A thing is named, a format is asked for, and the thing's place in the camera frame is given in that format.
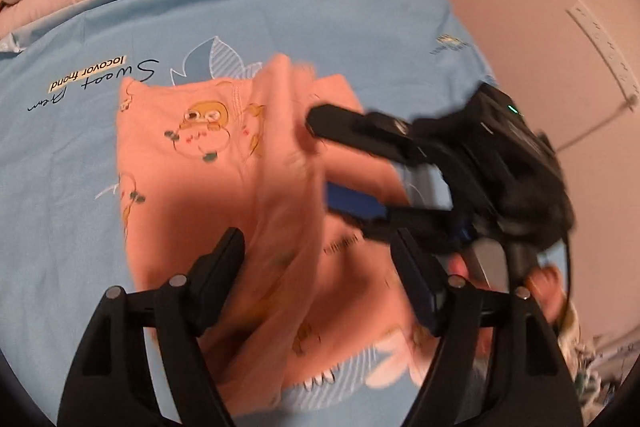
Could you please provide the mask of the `person's right hand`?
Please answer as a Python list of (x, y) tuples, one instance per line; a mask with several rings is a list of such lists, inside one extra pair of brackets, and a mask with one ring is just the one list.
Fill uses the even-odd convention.
[[(450, 274), (464, 277), (476, 287), (490, 289), (487, 283), (472, 279), (468, 266), (459, 254), (450, 258), (447, 268)], [(535, 268), (525, 277), (525, 287), (550, 324), (560, 323), (565, 310), (566, 297), (562, 283), (562, 273), (555, 265)]]

